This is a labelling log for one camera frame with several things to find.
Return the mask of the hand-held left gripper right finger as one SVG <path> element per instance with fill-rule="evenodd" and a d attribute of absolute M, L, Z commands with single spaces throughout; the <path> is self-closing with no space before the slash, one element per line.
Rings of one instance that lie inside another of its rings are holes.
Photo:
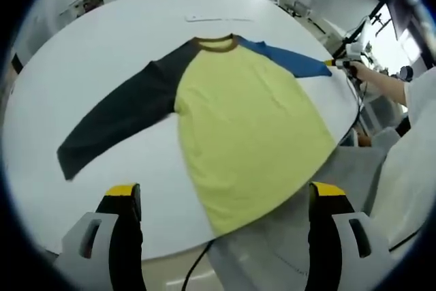
<path fill-rule="evenodd" d="M 390 270 L 385 238 L 345 192 L 321 182 L 309 187 L 307 290 L 374 290 Z"/>

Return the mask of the person's right hand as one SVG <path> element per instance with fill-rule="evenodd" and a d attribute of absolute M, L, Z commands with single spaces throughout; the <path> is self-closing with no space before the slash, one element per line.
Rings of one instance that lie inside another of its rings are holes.
<path fill-rule="evenodd" d="M 367 80 L 367 74 L 370 72 L 368 68 L 361 62 L 358 61 L 351 61 L 352 64 L 357 68 L 358 72 L 356 76 L 353 76 L 354 78 L 364 82 Z"/>

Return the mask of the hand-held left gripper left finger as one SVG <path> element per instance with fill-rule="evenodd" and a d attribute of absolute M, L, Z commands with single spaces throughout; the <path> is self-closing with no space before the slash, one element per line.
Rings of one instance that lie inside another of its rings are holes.
<path fill-rule="evenodd" d="M 140 185 L 111 187 L 62 239 L 56 268 L 75 290 L 141 290 Z"/>

